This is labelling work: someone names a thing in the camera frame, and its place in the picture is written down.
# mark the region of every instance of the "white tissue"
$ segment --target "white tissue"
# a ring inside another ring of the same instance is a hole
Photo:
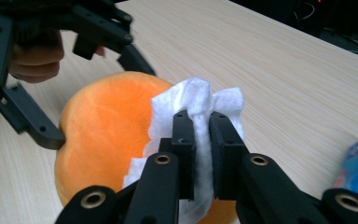
[[[179,223],[197,223],[208,212],[213,198],[212,154],[209,136],[209,117],[216,111],[231,119],[243,139],[240,113],[244,101],[239,88],[226,89],[212,94],[211,85],[198,77],[192,77],[169,88],[152,99],[152,122],[149,128],[151,141],[145,146],[144,157],[132,159],[123,187],[139,179],[146,158],[158,152],[161,138],[172,137],[173,115],[187,110],[193,120],[196,151],[194,202],[179,202]]]

